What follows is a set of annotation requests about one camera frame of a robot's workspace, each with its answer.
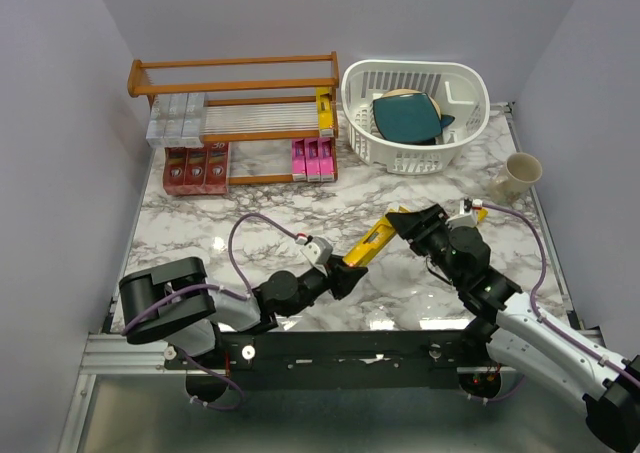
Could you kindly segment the large pink toothpaste box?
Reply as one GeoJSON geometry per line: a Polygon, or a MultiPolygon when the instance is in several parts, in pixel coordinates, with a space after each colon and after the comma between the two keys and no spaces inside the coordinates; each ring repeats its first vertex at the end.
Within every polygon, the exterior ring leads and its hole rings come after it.
{"type": "Polygon", "coordinates": [[[296,139],[291,143],[291,169],[294,182],[307,180],[305,143],[303,139],[296,139]]]}

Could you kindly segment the red 3D toothpaste box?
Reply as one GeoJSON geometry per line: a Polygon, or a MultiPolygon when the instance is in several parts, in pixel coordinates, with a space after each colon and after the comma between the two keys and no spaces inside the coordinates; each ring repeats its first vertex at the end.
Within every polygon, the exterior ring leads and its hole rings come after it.
{"type": "Polygon", "coordinates": [[[166,148],[162,184],[168,195],[183,193],[187,163],[186,148],[166,148]]]}
{"type": "Polygon", "coordinates": [[[209,195],[226,194],[228,190],[229,144],[215,143],[208,148],[204,191],[209,195]]]}
{"type": "Polygon", "coordinates": [[[184,188],[187,195],[197,195],[203,191],[206,173],[206,148],[191,148],[187,153],[184,188]]]}

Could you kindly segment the silver toothpaste box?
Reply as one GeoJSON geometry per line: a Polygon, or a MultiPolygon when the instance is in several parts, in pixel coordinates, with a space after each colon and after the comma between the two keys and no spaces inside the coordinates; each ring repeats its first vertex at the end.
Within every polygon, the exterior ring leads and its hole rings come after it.
{"type": "Polygon", "coordinates": [[[206,94],[203,92],[188,94],[181,133],[181,142],[184,147],[202,146],[200,136],[206,124],[206,101],[206,94]]]}
{"type": "Polygon", "coordinates": [[[169,115],[170,100],[170,94],[160,94],[155,97],[151,105],[146,140],[152,148],[165,147],[164,137],[169,115]]]}
{"type": "Polygon", "coordinates": [[[175,147],[181,142],[187,99],[187,93],[175,93],[170,96],[164,131],[166,147],[175,147]]]}

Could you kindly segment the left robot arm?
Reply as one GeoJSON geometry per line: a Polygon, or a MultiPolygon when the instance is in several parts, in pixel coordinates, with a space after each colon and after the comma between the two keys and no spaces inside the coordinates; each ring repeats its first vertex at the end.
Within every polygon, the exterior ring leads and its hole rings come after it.
{"type": "Polygon", "coordinates": [[[188,257],[119,281],[122,335],[132,345],[164,340],[185,351],[197,366],[209,368],[221,358],[221,324],[236,332],[270,331],[278,326],[278,316],[297,315],[324,293],[345,298],[367,272],[330,255],[323,270],[312,267],[299,276],[277,271],[242,295],[210,283],[202,260],[188,257]]]}

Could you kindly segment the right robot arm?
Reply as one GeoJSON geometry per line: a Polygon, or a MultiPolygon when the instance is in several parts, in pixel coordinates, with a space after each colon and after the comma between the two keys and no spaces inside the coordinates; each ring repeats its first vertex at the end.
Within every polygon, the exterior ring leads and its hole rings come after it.
{"type": "Polygon", "coordinates": [[[628,359],[558,320],[490,264],[474,226],[454,225],[435,204],[386,216],[418,256],[438,267],[481,330],[464,335],[469,363],[489,358],[516,369],[572,404],[591,433],[616,452],[639,445],[639,361],[628,359]]]}

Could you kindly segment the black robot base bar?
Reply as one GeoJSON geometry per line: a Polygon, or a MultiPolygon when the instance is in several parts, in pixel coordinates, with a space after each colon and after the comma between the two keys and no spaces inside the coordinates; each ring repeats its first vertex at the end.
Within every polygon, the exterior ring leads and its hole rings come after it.
{"type": "Polygon", "coordinates": [[[229,391],[223,376],[244,391],[427,387],[493,399],[506,390],[505,368],[458,330],[225,332],[196,362],[178,356],[165,365],[208,402],[229,391]]]}

